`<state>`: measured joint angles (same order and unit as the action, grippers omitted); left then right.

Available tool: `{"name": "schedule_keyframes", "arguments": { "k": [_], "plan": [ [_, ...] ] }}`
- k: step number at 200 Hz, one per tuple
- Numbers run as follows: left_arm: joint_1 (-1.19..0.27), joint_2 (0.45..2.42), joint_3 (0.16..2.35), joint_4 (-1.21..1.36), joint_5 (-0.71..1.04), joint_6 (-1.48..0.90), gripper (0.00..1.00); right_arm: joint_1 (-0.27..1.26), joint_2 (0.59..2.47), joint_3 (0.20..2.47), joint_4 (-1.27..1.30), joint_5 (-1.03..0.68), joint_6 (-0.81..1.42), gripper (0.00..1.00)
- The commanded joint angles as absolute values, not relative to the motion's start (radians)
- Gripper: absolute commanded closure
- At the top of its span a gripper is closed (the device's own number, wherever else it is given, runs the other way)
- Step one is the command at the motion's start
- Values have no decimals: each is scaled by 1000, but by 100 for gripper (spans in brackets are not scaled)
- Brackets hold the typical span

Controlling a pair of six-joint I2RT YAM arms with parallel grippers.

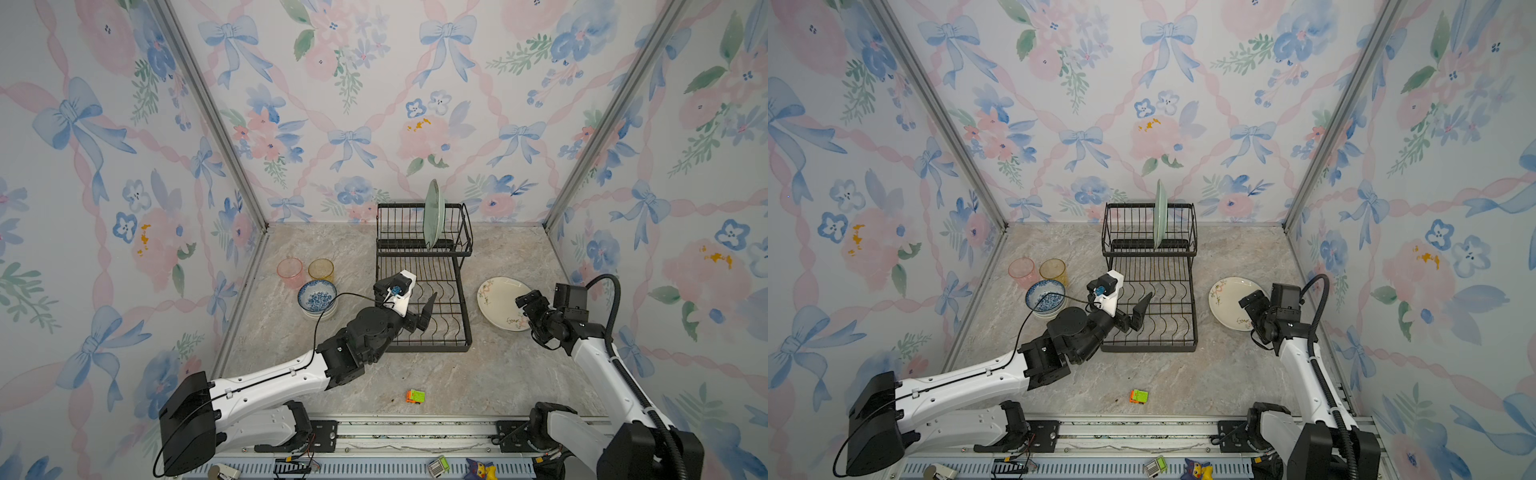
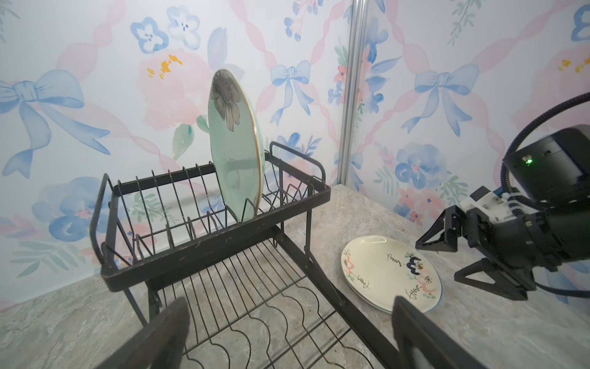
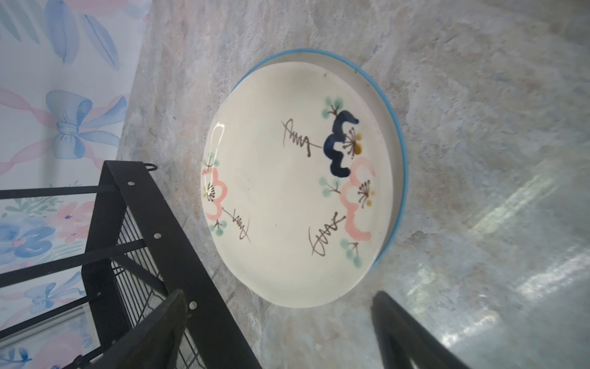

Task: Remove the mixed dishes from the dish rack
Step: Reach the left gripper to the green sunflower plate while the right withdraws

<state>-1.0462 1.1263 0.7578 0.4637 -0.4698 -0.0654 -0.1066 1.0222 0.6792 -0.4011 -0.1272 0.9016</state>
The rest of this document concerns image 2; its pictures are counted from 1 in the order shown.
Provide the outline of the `cream plate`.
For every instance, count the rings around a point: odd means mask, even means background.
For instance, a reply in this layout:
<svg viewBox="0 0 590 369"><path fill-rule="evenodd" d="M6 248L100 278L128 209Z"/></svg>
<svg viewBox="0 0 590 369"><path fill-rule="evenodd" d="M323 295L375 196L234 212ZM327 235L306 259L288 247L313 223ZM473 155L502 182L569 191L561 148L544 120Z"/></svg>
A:
<svg viewBox="0 0 590 369"><path fill-rule="evenodd" d="M345 277L392 286L395 281L416 279L419 283L442 284L433 264L421 253L400 241L370 235L350 241L341 253Z"/></svg>

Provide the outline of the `green plate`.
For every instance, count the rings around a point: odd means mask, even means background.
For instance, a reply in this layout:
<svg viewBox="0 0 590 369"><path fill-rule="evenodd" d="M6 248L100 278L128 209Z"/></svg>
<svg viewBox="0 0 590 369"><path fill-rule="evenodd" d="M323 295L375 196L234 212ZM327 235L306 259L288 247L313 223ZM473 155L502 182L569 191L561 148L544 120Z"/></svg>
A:
<svg viewBox="0 0 590 369"><path fill-rule="evenodd" d="M250 99L227 69L215 72L207 104L210 151L219 189L237 222L258 213L264 181L261 130Z"/></svg>

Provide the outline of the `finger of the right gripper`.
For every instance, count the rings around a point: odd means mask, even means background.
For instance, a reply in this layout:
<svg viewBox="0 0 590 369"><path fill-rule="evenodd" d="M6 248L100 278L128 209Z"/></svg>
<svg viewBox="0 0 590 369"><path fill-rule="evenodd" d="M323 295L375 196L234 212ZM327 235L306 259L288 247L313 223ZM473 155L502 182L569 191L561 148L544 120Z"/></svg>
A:
<svg viewBox="0 0 590 369"><path fill-rule="evenodd" d="M457 252L465 219L466 214L460 207L454 205L445 209L430 229L416 241L416 250Z"/></svg>
<svg viewBox="0 0 590 369"><path fill-rule="evenodd" d="M492 282L474 279L473 275L477 274L484 274ZM528 293L536 290L532 275L525 278L511 275L487 258L457 271L454 281L511 301L527 301Z"/></svg>

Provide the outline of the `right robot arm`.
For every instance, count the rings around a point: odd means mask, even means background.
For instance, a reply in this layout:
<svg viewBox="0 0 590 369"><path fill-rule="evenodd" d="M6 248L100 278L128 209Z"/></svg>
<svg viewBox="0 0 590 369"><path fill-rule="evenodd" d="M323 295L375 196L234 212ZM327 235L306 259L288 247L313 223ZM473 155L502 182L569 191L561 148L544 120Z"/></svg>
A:
<svg viewBox="0 0 590 369"><path fill-rule="evenodd" d="M523 209L502 189L482 186L445 209L416 249L456 252L459 238L484 258L455 273L455 281L513 301L539 287L533 269L557 268L589 258L589 127L562 129L504 161L533 200L547 209Z"/></svg>

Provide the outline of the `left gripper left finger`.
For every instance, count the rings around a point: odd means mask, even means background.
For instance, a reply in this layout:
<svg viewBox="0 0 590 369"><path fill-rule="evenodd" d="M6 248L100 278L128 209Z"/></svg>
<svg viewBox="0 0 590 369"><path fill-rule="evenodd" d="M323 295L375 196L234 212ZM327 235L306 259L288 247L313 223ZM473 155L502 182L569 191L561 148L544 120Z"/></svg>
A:
<svg viewBox="0 0 590 369"><path fill-rule="evenodd" d="M178 298L98 367L179 368L189 325L187 300Z"/></svg>

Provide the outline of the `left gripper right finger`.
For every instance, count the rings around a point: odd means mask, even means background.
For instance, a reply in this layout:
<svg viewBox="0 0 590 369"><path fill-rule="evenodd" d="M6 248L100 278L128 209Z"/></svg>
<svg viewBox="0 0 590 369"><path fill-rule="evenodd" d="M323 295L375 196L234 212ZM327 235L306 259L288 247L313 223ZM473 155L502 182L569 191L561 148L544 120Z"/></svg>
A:
<svg viewBox="0 0 590 369"><path fill-rule="evenodd" d="M402 368L484 367L404 297L394 300L392 326Z"/></svg>

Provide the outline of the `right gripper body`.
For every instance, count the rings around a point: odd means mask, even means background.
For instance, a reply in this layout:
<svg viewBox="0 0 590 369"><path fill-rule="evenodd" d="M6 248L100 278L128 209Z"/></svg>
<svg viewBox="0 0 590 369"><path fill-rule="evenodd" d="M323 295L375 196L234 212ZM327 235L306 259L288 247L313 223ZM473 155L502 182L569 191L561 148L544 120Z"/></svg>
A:
<svg viewBox="0 0 590 369"><path fill-rule="evenodd" d="M556 272L560 266L560 214L536 212L492 223L479 208L465 211L462 235L505 271L545 268Z"/></svg>

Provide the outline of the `white plate with blue rim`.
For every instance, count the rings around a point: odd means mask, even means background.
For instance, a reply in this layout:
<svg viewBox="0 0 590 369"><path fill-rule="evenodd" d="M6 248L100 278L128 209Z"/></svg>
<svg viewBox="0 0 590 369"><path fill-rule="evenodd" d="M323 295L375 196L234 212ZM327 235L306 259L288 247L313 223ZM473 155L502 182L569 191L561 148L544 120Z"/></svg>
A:
<svg viewBox="0 0 590 369"><path fill-rule="evenodd" d="M360 298L384 312L392 312L396 297L407 299L422 313L435 309L443 296L443 286L436 280L434 283L419 283L416 279L395 281L392 286L379 282L361 281L356 277L345 278L352 290Z"/></svg>

